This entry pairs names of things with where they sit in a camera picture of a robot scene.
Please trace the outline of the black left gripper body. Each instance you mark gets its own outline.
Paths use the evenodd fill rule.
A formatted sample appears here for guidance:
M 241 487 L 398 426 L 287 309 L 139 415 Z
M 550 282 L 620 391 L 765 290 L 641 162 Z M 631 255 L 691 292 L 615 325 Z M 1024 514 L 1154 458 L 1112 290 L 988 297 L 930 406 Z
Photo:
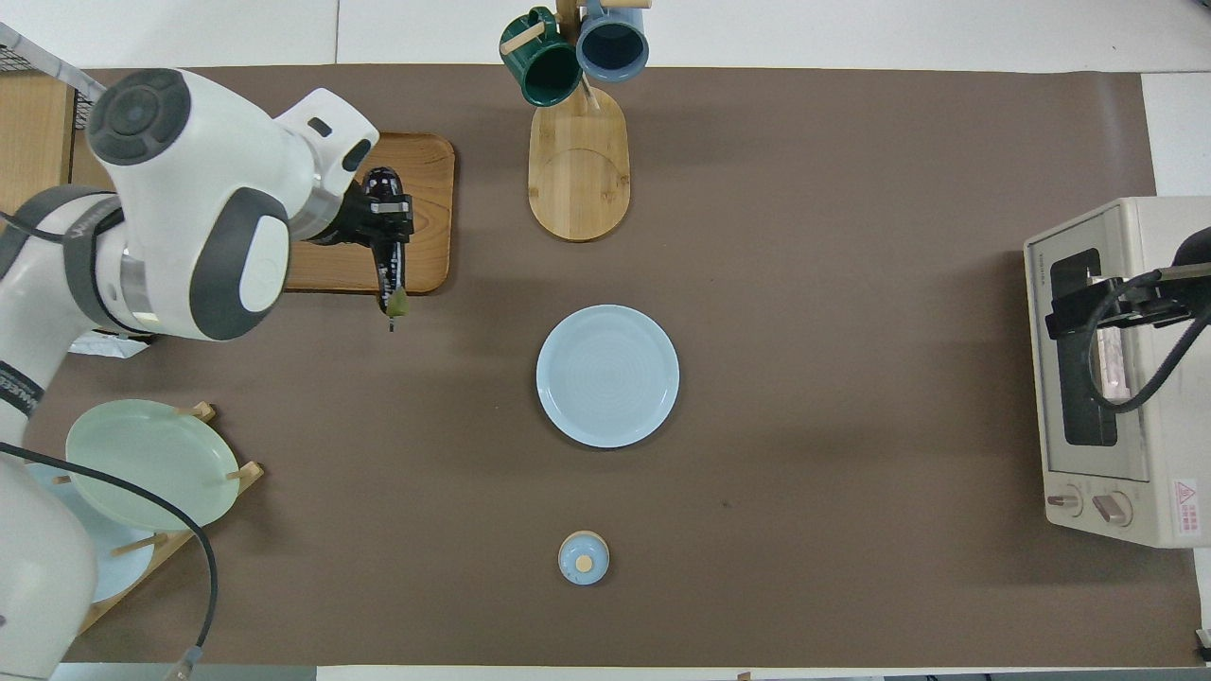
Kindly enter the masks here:
M 378 198 L 367 194 L 360 183 L 350 183 L 342 195 L 342 206 L 329 225 L 312 238 L 318 246 L 356 244 L 369 247 L 381 238 Z

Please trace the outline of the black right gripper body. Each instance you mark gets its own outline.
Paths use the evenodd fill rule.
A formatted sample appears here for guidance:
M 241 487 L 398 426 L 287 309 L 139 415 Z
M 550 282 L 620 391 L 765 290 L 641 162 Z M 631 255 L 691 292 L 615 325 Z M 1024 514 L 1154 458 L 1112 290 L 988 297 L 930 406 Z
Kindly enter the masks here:
M 1192 315 L 1203 314 L 1210 307 L 1210 228 L 1203 228 L 1186 238 L 1176 251 L 1176 267 L 1192 267 L 1195 276 L 1178 286 L 1178 301 L 1188 307 Z

